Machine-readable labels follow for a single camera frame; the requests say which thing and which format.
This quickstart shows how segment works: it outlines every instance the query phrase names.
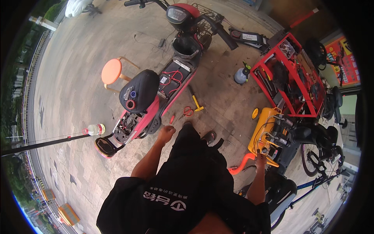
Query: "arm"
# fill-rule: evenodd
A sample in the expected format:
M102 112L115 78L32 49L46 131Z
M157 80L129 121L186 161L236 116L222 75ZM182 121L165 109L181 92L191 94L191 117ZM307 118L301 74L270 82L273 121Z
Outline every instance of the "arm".
M138 177L149 181L156 175L160 162L161 150L175 133L173 126L165 126L161 129L156 142L148 153L137 163L131 173L131 177Z
M256 157L256 176L249 187L247 192L247 198L254 205L258 205L265 201L265 165L266 156L257 154Z

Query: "hammer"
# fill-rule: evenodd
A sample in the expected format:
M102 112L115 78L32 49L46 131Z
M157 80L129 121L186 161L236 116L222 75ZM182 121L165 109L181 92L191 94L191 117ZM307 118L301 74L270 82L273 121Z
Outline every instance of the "hammer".
M197 109L195 110L195 112L204 109L203 106L199 106L199 104L197 103L196 97L195 97L195 95L193 94L193 91L192 91L192 88L191 88L190 85L188 85L188 90L190 91L190 93L191 93L191 95L192 95L192 98L193 98L193 100L195 101L195 104L196 104L196 106L197 106Z

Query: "red tape roll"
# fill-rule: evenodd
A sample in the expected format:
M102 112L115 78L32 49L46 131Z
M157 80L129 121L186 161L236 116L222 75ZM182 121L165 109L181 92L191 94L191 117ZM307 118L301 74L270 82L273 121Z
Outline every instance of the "red tape roll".
M129 109L129 110L132 110L135 108L135 102L133 100L128 100L126 102L126 107Z

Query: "plastic bottle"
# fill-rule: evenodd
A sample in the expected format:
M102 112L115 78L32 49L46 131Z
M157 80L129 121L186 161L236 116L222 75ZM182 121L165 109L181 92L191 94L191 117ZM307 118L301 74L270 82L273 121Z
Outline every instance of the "plastic bottle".
M83 134L89 134L90 136L101 135L105 132L104 124L90 124L87 128L83 129Z
M243 64L244 67L239 68L234 75L234 81L240 85L242 85L244 82L248 82L248 74L251 71L251 67L248 64L246 64L244 61Z

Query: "red electric scooter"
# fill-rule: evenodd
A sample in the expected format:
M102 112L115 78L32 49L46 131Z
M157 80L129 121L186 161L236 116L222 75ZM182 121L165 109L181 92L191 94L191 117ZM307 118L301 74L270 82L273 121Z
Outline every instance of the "red electric scooter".
M236 42L221 25L224 16L198 4L165 0L132 0L125 6L155 2L166 11L167 20L178 31L172 48L174 55L160 74L144 70L127 83L119 94L125 108L113 132L95 140L95 147L105 158L111 158L134 139L154 134L161 126L161 117L170 109L196 73L200 57L208 49L212 36L218 34L234 50ZM120 147L109 138L113 137Z

